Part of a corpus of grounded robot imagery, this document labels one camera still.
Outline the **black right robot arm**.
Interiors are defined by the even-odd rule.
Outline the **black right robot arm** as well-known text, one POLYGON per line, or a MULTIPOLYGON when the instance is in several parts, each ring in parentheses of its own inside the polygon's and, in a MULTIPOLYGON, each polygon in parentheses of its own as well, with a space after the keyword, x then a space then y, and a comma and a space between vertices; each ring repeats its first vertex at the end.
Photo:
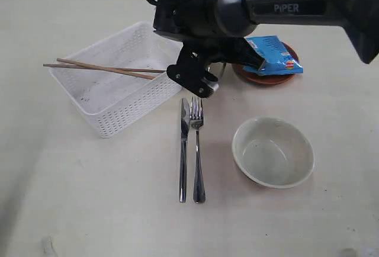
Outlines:
POLYGON ((153 22, 186 56, 248 66, 263 62, 245 42, 262 24, 341 27, 364 63, 378 55, 378 0, 158 0, 153 22))

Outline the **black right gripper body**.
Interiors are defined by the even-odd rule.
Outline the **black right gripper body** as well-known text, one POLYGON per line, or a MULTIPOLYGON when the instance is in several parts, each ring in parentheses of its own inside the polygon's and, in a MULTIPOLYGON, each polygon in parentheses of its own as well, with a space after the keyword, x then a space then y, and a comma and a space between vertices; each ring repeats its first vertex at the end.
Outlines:
POLYGON ((209 62, 236 63, 236 42, 243 37, 191 38, 184 40, 180 57, 189 58, 195 53, 209 62))

